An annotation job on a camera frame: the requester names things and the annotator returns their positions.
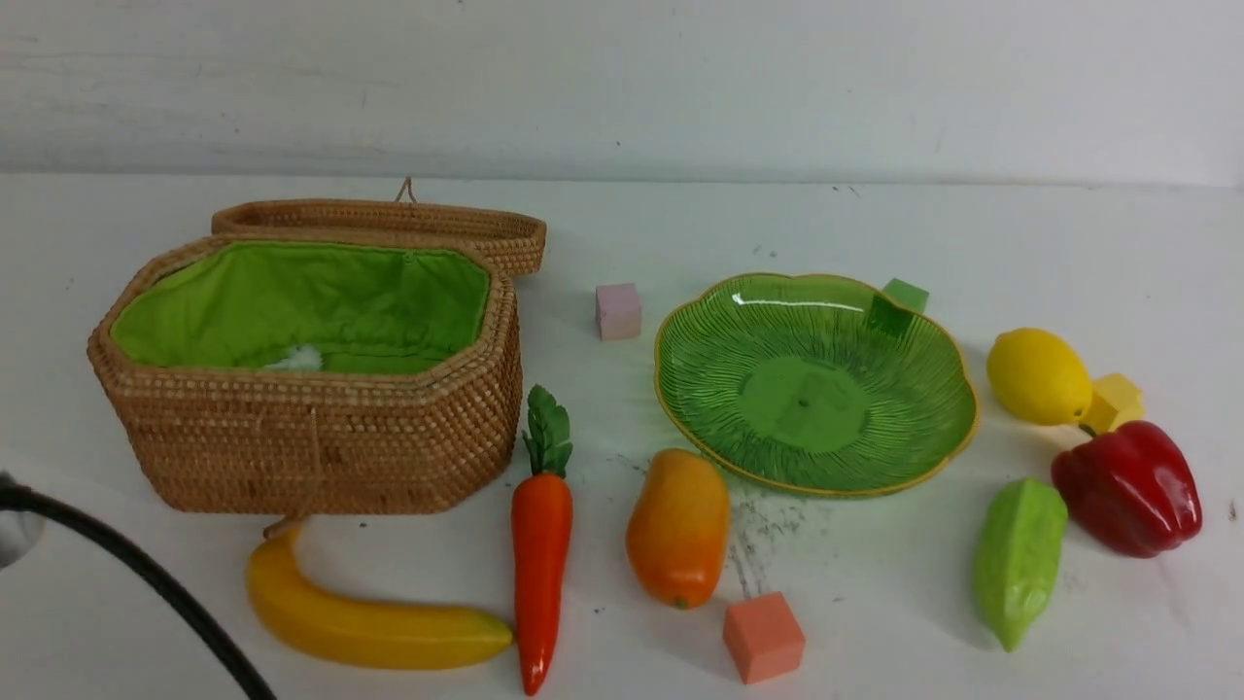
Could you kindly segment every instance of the wicker basket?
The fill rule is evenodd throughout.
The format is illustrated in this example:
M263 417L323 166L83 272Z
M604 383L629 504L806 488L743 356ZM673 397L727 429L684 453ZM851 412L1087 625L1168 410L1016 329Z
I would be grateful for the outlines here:
M313 226L277 228L286 214L287 223ZM542 221L424 204L309 200L246 204L218 214L213 228L216 235L143 266L87 346L143 472L169 506L434 513L506 469L522 399L518 301L506 271L540 266ZM256 239L458 250L491 274L480 334L415 375L158 368L124 356L111 327L127 303L168 274Z

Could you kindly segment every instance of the pink cube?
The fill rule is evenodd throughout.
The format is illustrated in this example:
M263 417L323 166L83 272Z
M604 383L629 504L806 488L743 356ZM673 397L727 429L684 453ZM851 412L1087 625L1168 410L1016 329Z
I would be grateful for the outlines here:
M602 283L596 287L596 327L601 339L639 336L639 292L634 283Z
M774 592L725 609L725 648L745 684L787 674L804 663L804 630L786 597Z

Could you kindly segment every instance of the basket lid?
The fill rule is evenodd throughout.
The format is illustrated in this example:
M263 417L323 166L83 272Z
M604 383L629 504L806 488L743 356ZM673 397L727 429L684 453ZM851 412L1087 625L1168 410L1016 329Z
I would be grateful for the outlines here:
M409 201L402 201L408 195ZM545 221L495 209L424 204L414 199L406 178L393 201L368 199L276 199L248 201L211 216L213 235L306 234L320 240L352 242L361 231L418 236L447 246L479 250L503 272L516 276L540 270Z

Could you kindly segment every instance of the banana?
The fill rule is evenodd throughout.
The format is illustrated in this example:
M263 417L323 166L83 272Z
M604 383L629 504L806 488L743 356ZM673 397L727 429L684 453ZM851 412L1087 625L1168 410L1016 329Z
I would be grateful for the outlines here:
M509 625L471 608L357 601L317 588L294 556L300 530L266 540L246 566L251 609L294 649L353 666L430 670L478 664L514 642Z

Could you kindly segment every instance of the carrot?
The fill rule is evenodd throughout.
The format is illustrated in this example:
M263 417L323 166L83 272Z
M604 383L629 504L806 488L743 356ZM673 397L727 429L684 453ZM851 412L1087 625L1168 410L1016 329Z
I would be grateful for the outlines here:
M570 552L573 500L566 486L570 417L549 392L536 385L527 395L527 429L522 441L531 476L514 490L510 533L514 537L514 617L519 638L522 690L535 695L544 685L557 647L561 584Z

